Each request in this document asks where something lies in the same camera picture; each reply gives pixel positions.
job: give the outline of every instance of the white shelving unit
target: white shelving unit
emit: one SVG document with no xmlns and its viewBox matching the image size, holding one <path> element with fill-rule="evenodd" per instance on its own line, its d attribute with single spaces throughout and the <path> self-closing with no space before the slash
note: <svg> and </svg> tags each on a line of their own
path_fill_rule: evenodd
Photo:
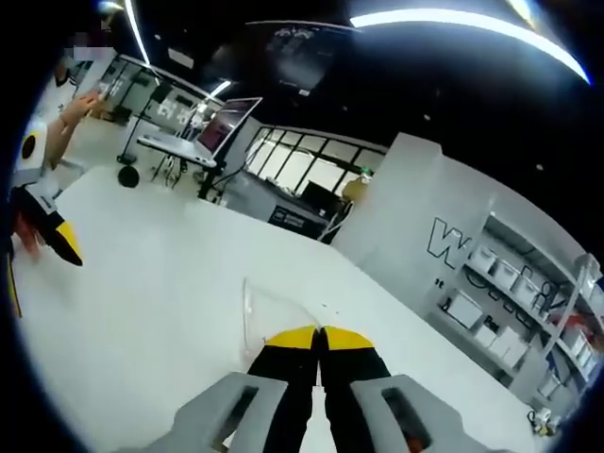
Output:
<svg viewBox="0 0 604 453">
<path fill-rule="evenodd" d="M 557 348 L 557 351 L 562 353 L 562 357 L 564 357 L 565 361 L 568 363 L 568 369 L 570 370 L 569 372 L 572 375 L 577 376 L 579 382 L 584 387 L 589 382 L 590 377 L 579 365 L 578 359 L 571 354 L 568 346 L 562 341 L 561 336 L 570 315 L 575 309 L 579 309 L 582 315 L 591 318 L 591 324 L 593 325 L 595 331 L 601 335 L 604 335 L 604 321 L 602 318 L 604 316 L 604 307 L 599 310 L 597 307 L 593 307 L 588 300 L 585 300 L 585 298 L 580 295 L 579 289 L 583 284 L 583 280 L 585 279 L 585 269 L 582 268 L 576 276 L 573 275 L 571 271 L 561 265 L 554 257 L 551 256 L 551 254 L 545 251 L 531 238 L 528 238 L 518 228 L 509 222 L 506 222 L 494 212 L 491 212 L 490 215 L 488 215 L 485 219 L 480 239 L 482 239 L 483 235 L 484 237 L 491 238 L 489 241 L 501 243 L 502 246 L 508 250 L 506 253 L 514 254 L 516 256 L 515 260 L 525 263 L 530 269 L 538 272 L 539 275 L 546 279 L 546 281 L 550 281 L 556 285 L 559 291 L 562 291 L 562 293 L 565 294 L 567 302 L 558 324 L 551 324 L 546 320 L 546 316 L 543 316 L 543 311 L 548 310 L 548 303 L 544 304 L 539 310 L 536 310 L 533 307 L 520 302 L 510 289 L 502 287 L 502 285 L 500 285 L 491 274 L 478 269 L 477 266 L 473 265 L 470 260 L 466 260 L 459 268 L 455 281 L 458 281 L 460 275 L 463 274 L 462 271 L 464 270 L 465 273 L 468 273 L 468 276 L 470 274 L 476 276 L 479 281 L 487 285 L 486 287 L 490 287 L 498 294 L 502 294 L 504 299 L 514 306 L 515 310 L 523 312 L 528 318 L 530 318 L 532 325 L 530 323 L 527 324 L 527 322 L 522 322 L 522 324 L 523 328 L 526 327 L 528 330 L 528 339 L 535 340 L 530 341 L 531 348 L 533 348 L 535 351 L 533 355 L 541 357 L 541 360 L 545 361 L 545 357 L 551 354 L 554 348 Z M 477 238 L 477 243 L 474 249 L 476 246 L 478 246 L 480 239 Z M 455 289 L 456 286 L 448 286 L 447 288 L 448 291 L 446 292 L 446 297 L 448 297 L 449 292 Z M 525 365 L 523 362 L 521 362 L 519 366 L 516 366 L 515 369 L 512 369 L 492 351 L 479 343 L 476 338 L 474 338 L 471 330 L 467 329 L 465 326 L 457 322 L 457 320 L 443 311 L 443 309 L 440 307 L 442 302 L 443 301 L 441 300 L 435 304 L 435 308 L 432 310 L 431 314 L 433 314 L 441 324 L 445 325 L 445 327 L 457 334 L 455 338 L 463 338 L 466 343 L 471 345 L 473 348 L 472 350 L 476 350 L 481 357 L 486 358 L 490 363 L 494 364 L 496 368 L 503 371 L 505 375 L 511 379 L 515 379 L 520 373 L 522 373 L 523 366 Z M 561 360 L 560 355 L 555 357 L 558 358 L 556 360 Z M 523 378 L 526 378 L 526 376 L 531 377 L 533 375 L 531 372 L 528 372 L 528 374 L 524 375 Z M 543 378 L 543 376 L 535 376 L 534 380 L 538 380 L 540 378 Z M 534 382 L 534 389 L 537 388 L 539 383 L 540 381 Z M 550 405 L 553 404 L 549 398 L 546 398 L 537 390 L 534 390 L 534 395 L 532 398 L 530 398 L 530 400 L 541 406 L 551 407 Z"/>
</svg>

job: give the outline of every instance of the desk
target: desk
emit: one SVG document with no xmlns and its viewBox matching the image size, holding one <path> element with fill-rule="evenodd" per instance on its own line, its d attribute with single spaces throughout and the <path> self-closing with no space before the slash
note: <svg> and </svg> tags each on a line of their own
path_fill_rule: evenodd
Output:
<svg viewBox="0 0 604 453">
<path fill-rule="evenodd" d="M 528 406 L 329 246 L 146 181 L 123 188 L 114 168 L 90 170 L 57 205 L 84 265 L 17 253 L 17 321 L 46 391 L 91 449 L 147 445 L 182 405 L 244 369 L 249 277 L 367 336 L 391 373 L 459 411 L 479 442 L 535 451 Z M 335 451 L 314 401 L 302 451 Z"/>
<path fill-rule="evenodd" d="M 157 131 L 142 134 L 137 138 L 136 143 L 164 153 L 164 157 L 159 163 L 155 174 L 153 174 L 152 180 L 158 175 L 167 156 L 180 159 L 181 163 L 178 176 L 172 187 L 178 183 L 182 176 L 183 161 L 194 163 L 205 168 L 214 168 L 216 166 L 216 161 L 213 159 L 211 152 L 205 149 L 200 143 L 188 142 L 164 132 Z M 170 166 L 169 171 L 170 173 L 172 172 L 172 166 Z"/>
</svg>

